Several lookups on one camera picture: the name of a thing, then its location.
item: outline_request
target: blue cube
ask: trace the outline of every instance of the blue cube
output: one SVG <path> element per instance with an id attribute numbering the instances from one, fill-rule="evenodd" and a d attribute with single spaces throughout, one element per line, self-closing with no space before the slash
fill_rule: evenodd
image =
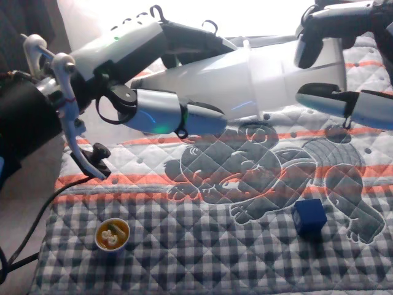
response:
<path id="1" fill-rule="evenodd" d="M 292 208 L 292 217 L 299 235 L 318 237 L 327 222 L 321 200 L 297 201 Z"/>

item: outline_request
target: robotic arm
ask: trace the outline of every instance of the robotic arm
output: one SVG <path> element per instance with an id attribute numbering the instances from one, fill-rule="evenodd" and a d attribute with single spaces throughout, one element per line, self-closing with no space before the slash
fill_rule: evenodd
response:
<path id="1" fill-rule="evenodd" d="M 125 21 L 106 35 L 68 54 L 54 54 L 40 36 L 24 36 L 23 48 L 31 77 L 18 79 L 1 89 L 0 99 L 0 185 L 20 168 L 20 160 L 64 131 L 72 157 L 88 176 L 104 179 L 110 171 L 101 161 L 109 151 L 100 144 L 94 152 L 81 150 L 76 136 L 84 131 L 78 119 L 92 100 L 108 97 L 119 120 L 103 118 L 112 124 L 126 124 L 150 133 L 220 133 L 227 124 L 224 113 L 205 103 L 178 97 L 169 91 L 130 89 L 125 85 L 153 61 L 166 55 L 182 54 L 183 62 L 216 56 L 236 49 L 233 44 L 202 31 L 163 19 L 137 18 Z M 41 69 L 41 56 L 49 61 Z"/>
<path id="2" fill-rule="evenodd" d="M 295 65 L 299 68 L 309 68 L 314 64 L 321 52 L 323 38 L 350 38 L 354 43 L 357 36 L 367 31 L 374 33 L 381 53 L 393 62 L 392 1 L 337 4 L 323 10 L 319 10 L 318 6 L 312 7 L 305 12 L 302 24 L 304 30 L 295 54 Z M 350 118 L 374 128 L 393 130 L 392 95 L 369 90 L 341 92 L 337 85 L 310 83 L 299 89 L 296 99 L 327 114 Z"/>

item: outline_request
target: quilted blanket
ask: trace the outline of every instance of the quilted blanket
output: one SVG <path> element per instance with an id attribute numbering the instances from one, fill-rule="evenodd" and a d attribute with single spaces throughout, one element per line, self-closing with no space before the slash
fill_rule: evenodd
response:
<path id="1" fill-rule="evenodd" d="M 344 55 L 351 90 L 392 91 L 371 38 Z M 54 201 L 31 294 L 392 294 L 393 133 L 300 106 L 262 117 L 111 146 L 108 179 Z M 58 187 L 84 177 L 69 153 Z M 304 199 L 324 206 L 318 241 L 295 230 Z M 94 244 L 112 217 L 130 225 L 117 255 Z"/>

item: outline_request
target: orange food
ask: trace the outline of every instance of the orange food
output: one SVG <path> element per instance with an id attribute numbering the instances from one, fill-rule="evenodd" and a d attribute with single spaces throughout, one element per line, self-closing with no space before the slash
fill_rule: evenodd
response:
<path id="1" fill-rule="evenodd" d="M 111 220 L 98 229 L 97 242 L 104 249 L 114 250 L 122 246 L 129 235 L 128 226 L 124 221 Z"/>

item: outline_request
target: white bowl rim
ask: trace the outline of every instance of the white bowl rim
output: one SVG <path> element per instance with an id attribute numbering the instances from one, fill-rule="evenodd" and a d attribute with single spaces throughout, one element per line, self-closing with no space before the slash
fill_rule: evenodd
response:
<path id="1" fill-rule="evenodd" d="M 105 248 L 101 247 L 101 246 L 99 245 L 98 241 L 97 241 L 98 230 L 99 230 L 99 228 L 100 228 L 103 224 L 108 223 L 109 221 L 113 221 L 113 220 L 122 221 L 123 223 L 125 223 L 125 224 L 127 225 L 127 228 L 128 228 L 128 236 L 127 236 L 127 239 L 125 240 L 125 242 L 122 243 L 119 247 L 117 247 L 117 248 L 115 248 L 115 249 L 105 249 Z M 124 219 L 117 218 L 117 217 L 109 218 L 109 219 L 106 219 L 106 220 L 104 220 L 103 222 L 101 222 L 101 223 L 99 224 L 99 226 L 97 227 L 96 232 L 94 233 L 94 242 L 96 243 L 96 246 L 97 246 L 99 249 L 101 249 L 101 250 L 103 250 L 103 251 L 105 251 L 105 252 L 116 252 L 116 251 L 120 250 L 121 248 L 123 248 L 123 247 L 125 246 L 125 244 L 127 244 L 128 240 L 130 239 L 130 234 L 131 234 L 130 226 L 128 225 L 128 223 L 127 223 Z"/>

